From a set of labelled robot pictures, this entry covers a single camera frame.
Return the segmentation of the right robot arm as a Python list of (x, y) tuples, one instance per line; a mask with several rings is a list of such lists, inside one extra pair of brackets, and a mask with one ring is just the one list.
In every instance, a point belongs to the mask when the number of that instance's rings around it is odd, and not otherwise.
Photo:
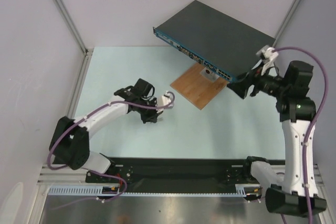
[(266, 158), (248, 156), (242, 178), (256, 180), (262, 187), (270, 213), (309, 218), (326, 210), (327, 201), (318, 196), (312, 162), (312, 141), (316, 104), (307, 97), (313, 66), (303, 61), (290, 62), (284, 77), (271, 76), (263, 65), (253, 69), (241, 82), (228, 88), (240, 98), (263, 92), (276, 98), (276, 109), (285, 139), (285, 174), (280, 176)]

